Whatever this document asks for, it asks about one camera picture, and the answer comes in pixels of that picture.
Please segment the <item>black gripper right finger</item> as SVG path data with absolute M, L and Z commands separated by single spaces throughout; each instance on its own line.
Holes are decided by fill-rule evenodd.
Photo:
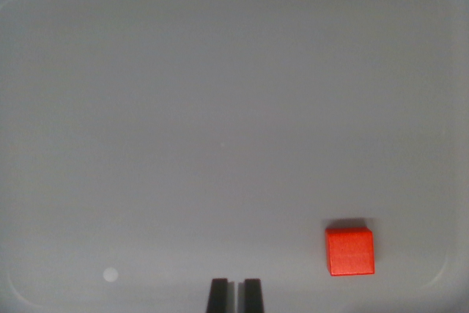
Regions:
M 260 279 L 245 279 L 238 284 L 237 311 L 239 313 L 265 312 Z

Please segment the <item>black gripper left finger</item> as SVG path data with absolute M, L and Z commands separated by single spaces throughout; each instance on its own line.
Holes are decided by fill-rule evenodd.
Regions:
M 234 282 L 227 278 L 211 281 L 207 299 L 206 313 L 230 313 L 235 309 Z

